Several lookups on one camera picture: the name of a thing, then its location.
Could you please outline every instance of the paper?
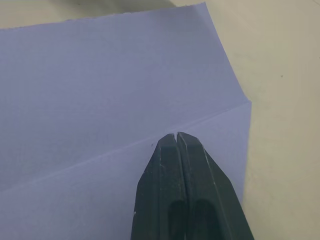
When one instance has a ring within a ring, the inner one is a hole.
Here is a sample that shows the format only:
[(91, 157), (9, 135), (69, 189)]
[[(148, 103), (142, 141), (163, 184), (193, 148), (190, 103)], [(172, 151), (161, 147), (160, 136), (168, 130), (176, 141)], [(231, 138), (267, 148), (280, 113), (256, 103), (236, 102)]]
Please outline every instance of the paper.
[(204, 3), (0, 30), (0, 239), (129, 240), (177, 131), (241, 200), (250, 112)]

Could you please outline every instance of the beige table surface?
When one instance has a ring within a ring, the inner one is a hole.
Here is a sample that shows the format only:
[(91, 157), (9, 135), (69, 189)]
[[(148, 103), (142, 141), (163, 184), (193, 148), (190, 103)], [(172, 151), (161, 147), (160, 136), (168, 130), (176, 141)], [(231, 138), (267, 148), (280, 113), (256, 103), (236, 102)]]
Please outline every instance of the beige table surface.
[[(200, 0), (0, 0), (0, 28)], [(320, 0), (208, 0), (252, 117), (243, 209), (256, 240), (320, 239)]]

